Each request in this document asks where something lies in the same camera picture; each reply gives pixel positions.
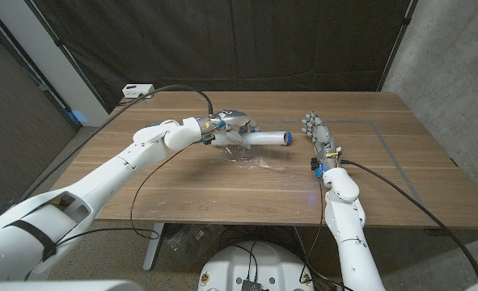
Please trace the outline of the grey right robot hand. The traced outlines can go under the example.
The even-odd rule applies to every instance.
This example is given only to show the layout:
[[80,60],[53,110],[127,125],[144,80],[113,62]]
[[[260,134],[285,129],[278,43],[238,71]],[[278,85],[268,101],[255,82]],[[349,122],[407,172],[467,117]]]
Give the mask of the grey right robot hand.
[[306,114],[302,124],[302,131],[311,139],[315,152],[315,157],[311,159],[311,169],[318,177],[322,177],[325,171],[341,164],[341,148],[336,146],[332,132],[315,111]]

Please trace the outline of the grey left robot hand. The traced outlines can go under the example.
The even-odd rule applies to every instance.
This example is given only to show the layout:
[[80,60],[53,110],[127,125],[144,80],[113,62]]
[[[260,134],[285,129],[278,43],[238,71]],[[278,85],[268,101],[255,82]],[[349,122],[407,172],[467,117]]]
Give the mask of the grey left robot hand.
[[241,133],[259,132],[259,126],[250,116],[237,110],[222,110],[213,115],[198,117],[201,130],[200,142],[209,145],[216,139],[215,132],[223,131],[224,138],[232,145],[251,149],[252,145],[245,141]]

